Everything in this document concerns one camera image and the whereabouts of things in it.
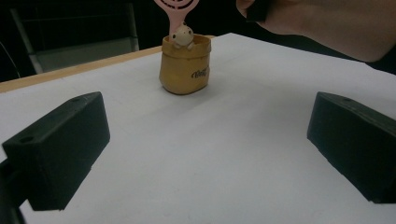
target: toy figure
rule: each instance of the toy figure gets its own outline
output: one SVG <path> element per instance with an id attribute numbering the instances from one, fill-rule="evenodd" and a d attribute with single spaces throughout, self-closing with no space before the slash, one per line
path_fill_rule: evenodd
<path id="1" fill-rule="evenodd" d="M 176 31 L 172 34 L 172 40 L 174 41 L 174 46 L 177 49 L 185 46 L 188 50 L 192 49 L 194 46 L 194 32 L 190 27 L 187 26 L 186 22 L 182 22 Z"/>

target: finger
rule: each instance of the finger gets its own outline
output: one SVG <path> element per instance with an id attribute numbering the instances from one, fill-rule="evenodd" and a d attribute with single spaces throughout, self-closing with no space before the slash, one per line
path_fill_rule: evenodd
<path id="1" fill-rule="evenodd" d="M 244 16 L 247 16 L 247 9 L 254 3 L 254 0 L 236 0 L 236 8 Z"/>

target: hand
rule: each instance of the hand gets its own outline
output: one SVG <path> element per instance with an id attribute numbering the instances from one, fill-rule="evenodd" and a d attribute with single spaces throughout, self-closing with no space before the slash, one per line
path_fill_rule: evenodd
<path id="1" fill-rule="evenodd" d="M 395 0 L 272 0 L 264 29 L 304 35 L 365 62 L 382 58 L 396 44 Z M 254 0 L 236 0 L 246 17 Z"/>

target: white surface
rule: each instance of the white surface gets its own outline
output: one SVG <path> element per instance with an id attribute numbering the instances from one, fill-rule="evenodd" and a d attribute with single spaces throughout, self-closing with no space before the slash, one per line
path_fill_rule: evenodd
<path id="1" fill-rule="evenodd" d="M 110 143 L 64 211 L 24 203 L 28 223 L 395 223 L 396 205 L 367 202 L 306 139 L 318 91 L 396 119 L 395 76 L 240 35 L 212 49 L 191 95 L 162 88 L 160 53 L 1 93 L 1 142 L 72 97 L 105 98 Z"/>

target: pink object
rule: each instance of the pink object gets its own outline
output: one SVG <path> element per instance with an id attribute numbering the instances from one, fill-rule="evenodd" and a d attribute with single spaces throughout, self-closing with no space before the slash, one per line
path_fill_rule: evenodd
<path id="1" fill-rule="evenodd" d="M 186 15 L 197 6 L 199 0 L 154 0 L 169 17 L 169 38 L 184 21 Z"/>

